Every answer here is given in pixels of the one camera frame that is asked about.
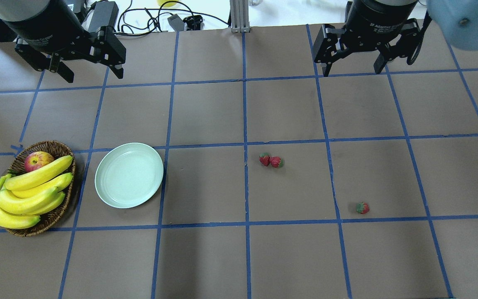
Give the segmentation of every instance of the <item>apple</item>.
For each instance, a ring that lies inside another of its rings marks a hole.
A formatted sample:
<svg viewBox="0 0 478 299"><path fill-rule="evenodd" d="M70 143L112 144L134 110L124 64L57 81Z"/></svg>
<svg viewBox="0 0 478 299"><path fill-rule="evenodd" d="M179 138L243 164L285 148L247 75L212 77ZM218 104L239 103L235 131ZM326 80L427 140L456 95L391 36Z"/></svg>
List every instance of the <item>apple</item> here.
<svg viewBox="0 0 478 299"><path fill-rule="evenodd" d="M41 168L52 161L55 161L55 158L51 156L50 153L46 152L34 152L28 155L25 158L25 171L32 172L38 168Z"/></svg>

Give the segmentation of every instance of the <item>banana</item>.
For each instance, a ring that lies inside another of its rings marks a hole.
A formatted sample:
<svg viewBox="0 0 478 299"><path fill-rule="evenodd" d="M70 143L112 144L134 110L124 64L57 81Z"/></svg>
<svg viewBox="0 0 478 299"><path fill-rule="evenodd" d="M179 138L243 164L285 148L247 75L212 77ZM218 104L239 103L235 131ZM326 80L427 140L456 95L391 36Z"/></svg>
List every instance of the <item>banana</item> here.
<svg viewBox="0 0 478 299"><path fill-rule="evenodd" d="M47 212L51 212L51 210L54 210L56 207L60 206L60 204L64 201L64 197L66 197L66 193L58 192L57 195L56 195L55 200L48 203L47 206L44 206L43 208L32 211L29 214L31 214L31 215L42 215L42 214L45 214Z"/></svg>
<svg viewBox="0 0 478 299"><path fill-rule="evenodd" d="M52 187L32 197L20 199L3 188L0 191L0 208L12 214L30 214L55 200L57 193L56 187Z"/></svg>
<svg viewBox="0 0 478 299"><path fill-rule="evenodd" d="M21 191L13 190L12 193L16 197L19 197L21 199L26 199L27 197L34 196L51 187L56 187L57 191L62 191L70 185L72 179L73 179L72 173L68 172L66 174L61 174L57 176L56 178L53 178L49 182L45 182L41 184L40 186L36 186L34 188L21 190Z"/></svg>
<svg viewBox="0 0 478 299"><path fill-rule="evenodd" d="M5 180L10 178L10 174L0 178L0 190ZM40 216L19 216L5 212L0 208L0 226L11 229L23 229L36 225L40 221Z"/></svg>
<svg viewBox="0 0 478 299"><path fill-rule="evenodd" d="M42 168L9 178L6 180L4 186L11 191L22 191L34 188L61 174L71 165L72 160L73 157L70 155L60 157Z"/></svg>

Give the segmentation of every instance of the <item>fruit basket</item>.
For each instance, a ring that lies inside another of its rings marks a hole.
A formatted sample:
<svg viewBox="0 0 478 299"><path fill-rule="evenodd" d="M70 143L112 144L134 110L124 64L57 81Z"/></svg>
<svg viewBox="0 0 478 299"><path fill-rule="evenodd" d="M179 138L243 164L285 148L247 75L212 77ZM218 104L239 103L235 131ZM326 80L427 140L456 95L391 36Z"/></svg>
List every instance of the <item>fruit basket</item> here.
<svg viewBox="0 0 478 299"><path fill-rule="evenodd" d="M25 148L16 157L16 159L14 160L14 162L12 163L12 165L10 166L7 172L9 174L15 174L15 175L25 174L25 167L24 167L25 158L27 158L27 156L33 152L47 152L47 153L50 153L55 159L58 159L59 157L63 157L66 155L71 155L73 157L73 161L71 165L68 167L68 169L66 169L63 172L63 174L67 172L71 172L73 175L73 179L70 185L66 187L66 189L64 189L66 196L64 198L64 201L60 204L60 206L58 206L51 212L47 212L46 214L41 215L40 222L38 222L36 225L30 228L25 228L25 229L9 229L9 228L6 229L12 235L20 236L20 237L35 236L53 227L53 225L55 225L55 223L57 223L62 218L62 215L64 215L64 213L68 209L68 206L70 205L70 201L73 198L73 194L74 194L73 183L74 183L74 177L75 177L75 171L76 171L75 155L73 154L71 149L66 144L63 144L62 142L58 142L55 140L46 140L46 141L38 142L36 144L33 144Z"/></svg>

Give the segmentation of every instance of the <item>strawberry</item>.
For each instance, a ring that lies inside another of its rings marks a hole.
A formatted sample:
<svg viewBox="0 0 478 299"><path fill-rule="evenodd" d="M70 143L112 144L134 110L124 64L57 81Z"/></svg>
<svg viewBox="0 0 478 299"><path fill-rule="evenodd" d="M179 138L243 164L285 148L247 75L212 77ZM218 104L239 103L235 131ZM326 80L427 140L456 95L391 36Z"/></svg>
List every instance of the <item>strawberry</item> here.
<svg viewBox="0 0 478 299"><path fill-rule="evenodd" d="M271 156L269 155L269 153L262 153L261 155L259 155L259 161L265 166L269 165L270 160Z"/></svg>
<svg viewBox="0 0 478 299"><path fill-rule="evenodd" d="M280 157L271 157L271 165L274 168L280 168L283 166L283 160Z"/></svg>
<svg viewBox="0 0 478 299"><path fill-rule="evenodd" d="M366 214L370 212L370 206L367 203L358 203L357 204L357 213L359 214Z"/></svg>

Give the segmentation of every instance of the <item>bunch of bananas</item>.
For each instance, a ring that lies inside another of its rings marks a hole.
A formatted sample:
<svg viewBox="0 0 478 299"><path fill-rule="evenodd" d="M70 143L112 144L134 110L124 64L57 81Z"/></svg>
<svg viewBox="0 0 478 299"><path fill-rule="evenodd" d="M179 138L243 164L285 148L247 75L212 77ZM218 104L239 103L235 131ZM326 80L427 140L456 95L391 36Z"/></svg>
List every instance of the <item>bunch of bananas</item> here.
<svg viewBox="0 0 478 299"><path fill-rule="evenodd" d="M61 174L72 163L64 156L20 176L7 174L0 178L0 226L23 229L36 225L40 215L59 206L62 192L70 185L72 173Z"/></svg>

